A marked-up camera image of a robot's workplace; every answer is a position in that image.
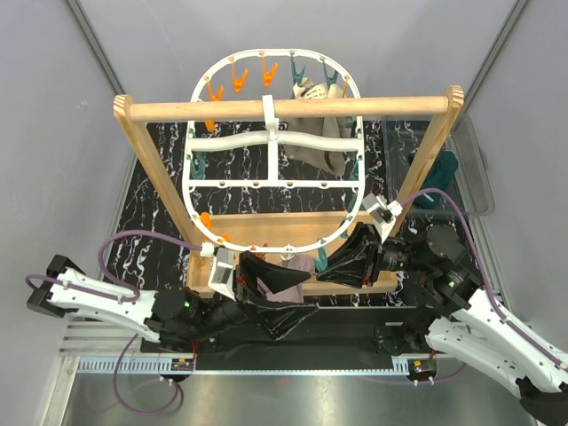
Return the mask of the pink sock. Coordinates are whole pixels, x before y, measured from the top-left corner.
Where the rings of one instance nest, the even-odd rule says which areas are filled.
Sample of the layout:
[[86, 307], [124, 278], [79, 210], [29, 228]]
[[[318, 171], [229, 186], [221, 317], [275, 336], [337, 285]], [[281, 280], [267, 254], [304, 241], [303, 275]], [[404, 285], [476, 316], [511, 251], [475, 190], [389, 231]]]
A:
[[272, 302], [302, 303], [304, 301], [303, 283], [315, 273], [315, 263], [311, 256], [296, 255], [280, 263], [281, 270], [274, 276], [257, 278], [257, 289], [262, 296]]

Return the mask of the white round clip hanger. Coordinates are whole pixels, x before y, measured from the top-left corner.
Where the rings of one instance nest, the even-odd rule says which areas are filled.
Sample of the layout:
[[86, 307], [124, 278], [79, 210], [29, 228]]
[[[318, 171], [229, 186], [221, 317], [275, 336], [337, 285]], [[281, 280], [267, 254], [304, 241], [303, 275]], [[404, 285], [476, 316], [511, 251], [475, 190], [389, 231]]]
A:
[[[340, 91], [340, 100], [348, 99], [347, 93], [352, 94], [352, 100], [360, 100], [360, 92], [358, 85], [351, 79], [349, 72], [334, 59], [329, 56], [316, 51], [306, 49], [252, 49], [245, 51], [235, 52], [228, 57], [219, 60], [212, 65], [202, 76], [201, 81], [198, 82], [192, 93], [190, 104], [194, 107], [219, 107], [223, 105], [222, 100], [218, 102], [210, 102], [207, 93], [206, 81], [208, 77], [210, 80], [224, 68], [229, 67], [231, 64], [229, 58], [234, 57], [236, 63], [250, 58], [260, 58], [260, 52], [264, 51], [269, 57], [282, 57], [290, 59], [290, 52], [296, 53], [296, 58], [311, 59], [321, 64], [321, 59], [325, 58], [327, 63], [333, 66], [339, 73], [336, 84], [330, 88], [324, 83], [324, 94], [322, 96], [312, 97], [311, 100], [329, 100], [328, 94], [330, 92]], [[224, 246], [235, 252], [251, 251], [250, 245], [239, 245], [234, 242], [220, 242], [220, 235], [208, 231], [200, 221], [200, 214], [196, 211], [191, 194], [199, 188], [316, 188], [321, 190], [329, 190], [333, 188], [348, 188], [354, 192], [353, 205], [346, 210], [345, 217], [339, 227], [327, 237], [323, 237], [325, 247], [337, 238], [341, 237], [348, 228], [351, 226], [356, 216], [359, 213], [359, 208], [362, 205], [364, 198], [366, 178], [365, 178], [365, 144], [363, 138], [363, 114], [345, 113], [344, 111], [337, 112], [335, 110], [329, 113], [322, 113], [324, 118], [343, 117], [349, 116], [355, 119], [356, 136], [354, 138], [327, 138], [323, 136], [315, 136], [308, 133], [297, 131], [283, 131], [279, 129], [280, 118], [276, 112], [276, 101], [272, 95], [264, 95], [261, 98], [261, 115], [264, 118], [265, 129], [258, 132], [247, 132], [240, 135], [232, 135], [228, 137], [218, 138], [215, 142], [207, 142], [203, 138], [194, 136], [195, 126], [194, 120], [190, 119], [187, 122], [186, 142], [185, 142], [185, 166], [188, 170], [183, 172], [184, 183], [182, 184], [183, 199], [187, 208], [190, 219], [196, 226], [197, 230], [202, 233], [204, 238], [209, 241]], [[228, 151], [236, 148], [243, 148], [248, 146], [266, 146], [267, 147], [267, 178], [253, 178], [253, 179], [206, 179], [205, 167], [201, 165], [196, 168], [193, 160], [198, 157], [199, 153], [205, 152], [220, 152]], [[322, 152], [323, 154], [329, 153], [352, 153], [354, 154], [353, 168], [357, 173], [347, 180], [294, 180], [294, 179], [281, 179], [279, 175], [279, 152], [282, 146], [294, 146], [300, 148], [310, 148], [315, 151]], [[295, 246], [296, 253], [306, 253], [316, 250], [319, 244], [318, 238], [314, 243], [307, 246]], [[268, 246], [264, 248], [266, 254], [282, 254], [284, 247]]]

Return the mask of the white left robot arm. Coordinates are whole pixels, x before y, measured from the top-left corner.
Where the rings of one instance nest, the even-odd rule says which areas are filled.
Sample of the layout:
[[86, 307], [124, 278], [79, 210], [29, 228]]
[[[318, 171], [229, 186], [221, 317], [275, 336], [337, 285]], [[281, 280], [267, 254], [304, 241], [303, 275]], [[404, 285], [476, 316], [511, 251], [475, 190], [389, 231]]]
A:
[[27, 307], [55, 318], [74, 316], [129, 329], [165, 351], [188, 352], [241, 324], [255, 324], [273, 341], [291, 333], [318, 307], [294, 301], [272, 301], [268, 293], [293, 288], [307, 271], [271, 264], [246, 251], [217, 248], [211, 254], [205, 300], [190, 288], [133, 291], [85, 275], [67, 257], [56, 255]]

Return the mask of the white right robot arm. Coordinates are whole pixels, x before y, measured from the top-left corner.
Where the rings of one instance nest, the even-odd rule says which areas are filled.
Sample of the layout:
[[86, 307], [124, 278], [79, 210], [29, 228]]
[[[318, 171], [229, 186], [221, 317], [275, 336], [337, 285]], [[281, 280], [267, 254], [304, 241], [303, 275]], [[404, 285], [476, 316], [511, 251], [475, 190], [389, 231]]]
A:
[[380, 272], [417, 273], [424, 304], [402, 325], [378, 328], [379, 345], [392, 355], [427, 347], [448, 354], [518, 397], [534, 419], [565, 425], [566, 353], [494, 299], [468, 253], [449, 225], [433, 225], [406, 242], [382, 239], [373, 225], [359, 222], [342, 246], [316, 262], [316, 278], [362, 288]]

